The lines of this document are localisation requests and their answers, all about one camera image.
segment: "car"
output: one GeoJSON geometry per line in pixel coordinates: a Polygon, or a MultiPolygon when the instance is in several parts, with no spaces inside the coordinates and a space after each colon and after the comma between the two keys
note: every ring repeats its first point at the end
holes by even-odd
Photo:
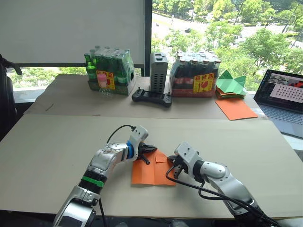
{"type": "Polygon", "coordinates": [[[191,28],[189,28],[189,27],[185,28],[184,32],[186,32],[186,33],[191,32],[191,28]]]}

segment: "black cable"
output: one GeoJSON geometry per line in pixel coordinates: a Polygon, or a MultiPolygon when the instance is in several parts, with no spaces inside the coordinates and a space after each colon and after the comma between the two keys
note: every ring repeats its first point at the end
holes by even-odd
{"type": "Polygon", "coordinates": [[[107,227],[107,222],[106,222],[106,219],[105,219],[101,198],[99,198],[99,207],[100,207],[101,214],[102,214],[103,225],[104,225],[104,227],[107,227]]]}
{"type": "Polygon", "coordinates": [[[252,214],[254,214],[256,217],[260,218],[260,219],[264,219],[266,220],[267,222],[269,222],[270,224],[273,224],[277,227],[281,227],[276,221],[274,221],[272,218],[266,216],[262,211],[256,209],[255,207],[251,206],[250,204],[244,202],[244,201],[241,201],[241,200],[237,200],[237,199],[233,199],[233,198],[230,198],[226,195],[223,195],[223,194],[220,194],[218,192],[214,192],[212,190],[209,190],[209,189],[205,189],[205,188],[202,188],[202,187],[199,187],[199,186],[196,186],[196,185],[193,185],[193,184],[190,184],[190,183],[186,183],[186,182],[182,182],[182,181],[179,181],[177,179],[174,179],[174,178],[171,178],[169,177],[169,173],[173,170],[174,166],[172,166],[165,174],[166,178],[173,181],[173,182],[176,182],[176,183],[179,183],[181,185],[184,185],[184,186],[187,186],[187,187],[191,187],[191,188],[195,188],[195,189],[198,189],[199,190],[199,195],[202,197],[202,198],[206,198],[206,199],[210,199],[210,200],[228,200],[228,201],[231,201],[235,204],[237,204],[238,206],[246,209],[248,212],[251,212],[252,214]],[[216,195],[218,197],[208,197],[208,196],[204,196],[201,194],[201,191],[204,191],[204,192],[207,192],[207,193],[210,193],[210,194],[213,194],[213,195],[216,195]]]}
{"type": "Polygon", "coordinates": [[[119,128],[117,128],[117,129],[110,135],[110,137],[109,137],[108,140],[107,140],[107,143],[110,141],[110,139],[112,138],[112,136],[113,136],[119,129],[121,129],[121,128],[123,128],[123,127],[130,127],[132,130],[134,130],[134,129],[136,128],[135,126],[131,126],[131,125],[129,125],[129,124],[125,124],[125,125],[120,126],[119,128]]]}
{"type": "MultiPolygon", "coordinates": [[[[112,138],[112,136],[118,131],[120,130],[121,128],[123,127],[130,127],[132,129],[132,131],[135,130],[135,126],[131,126],[129,124],[125,124],[125,125],[122,125],[120,126],[119,128],[117,128],[108,138],[107,140],[107,143],[110,141],[110,139],[112,138]]],[[[102,207],[102,202],[101,202],[101,198],[99,198],[99,207],[100,207],[100,210],[101,210],[101,214],[102,214],[102,220],[103,220],[103,225],[104,227],[107,227],[107,222],[106,222],[106,218],[105,218],[105,214],[104,214],[104,211],[103,211],[103,207],[102,207]]]]}

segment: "game controller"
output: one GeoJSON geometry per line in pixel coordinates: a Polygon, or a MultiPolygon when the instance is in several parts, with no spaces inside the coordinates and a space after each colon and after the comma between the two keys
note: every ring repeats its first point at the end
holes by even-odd
{"type": "Polygon", "coordinates": [[[168,94],[165,94],[165,93],[145,91],[144,89],[140,89],[140,87],[138,87],[138,89],[133,93],[132,100],[134,102],[145,101],[145,102],[157,103],[165,107],[171,106],[171,95],[169,92],[168,94]]]}

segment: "laptop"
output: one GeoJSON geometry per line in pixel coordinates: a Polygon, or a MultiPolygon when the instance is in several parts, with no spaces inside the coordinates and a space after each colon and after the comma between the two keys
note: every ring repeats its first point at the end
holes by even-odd
{"type": "Polygon", "coordinates": [[[254,96],[280,132],[303,138],[303,76],[267,70],[254,96]]]}

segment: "orange paper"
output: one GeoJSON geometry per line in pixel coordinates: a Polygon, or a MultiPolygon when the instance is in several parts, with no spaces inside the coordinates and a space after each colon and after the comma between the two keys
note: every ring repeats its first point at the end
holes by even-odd
{"type": "Polygon", "coordinates": [[[229,120],[258,117],[242,99],[229,98],[216,101],[229,120]]]}
{"type": "Polygon", "coordinates": [[[172,163],[158,149],[155,152],[144,154],[150,161],[147,165],[143,160],[133,162],[132,183],[151,184],[151,185],[170,185],[176,183],[165,177],[166,172],[172,167],[172,163]]]}

